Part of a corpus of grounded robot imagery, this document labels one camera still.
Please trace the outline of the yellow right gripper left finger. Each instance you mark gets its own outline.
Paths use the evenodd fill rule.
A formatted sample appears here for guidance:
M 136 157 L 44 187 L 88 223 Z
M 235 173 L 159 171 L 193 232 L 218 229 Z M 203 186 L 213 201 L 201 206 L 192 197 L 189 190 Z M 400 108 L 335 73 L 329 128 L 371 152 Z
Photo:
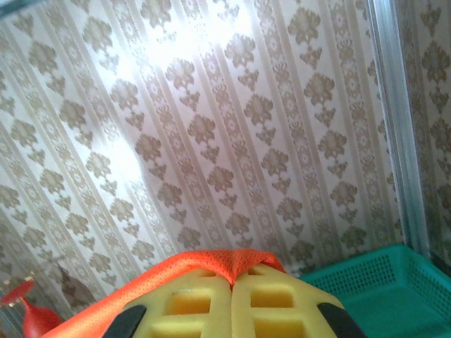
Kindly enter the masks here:
M 197 268 L 127 303 L 105 337 L 231 337 L 230 283 Z

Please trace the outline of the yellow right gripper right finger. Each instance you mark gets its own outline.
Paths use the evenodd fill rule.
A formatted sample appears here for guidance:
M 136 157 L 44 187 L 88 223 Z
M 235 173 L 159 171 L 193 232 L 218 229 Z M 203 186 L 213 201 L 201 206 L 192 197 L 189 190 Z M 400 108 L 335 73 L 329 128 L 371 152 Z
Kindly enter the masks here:
M 258 264 L 235 281 L 233 337 L 365 337 L 338 298 Z

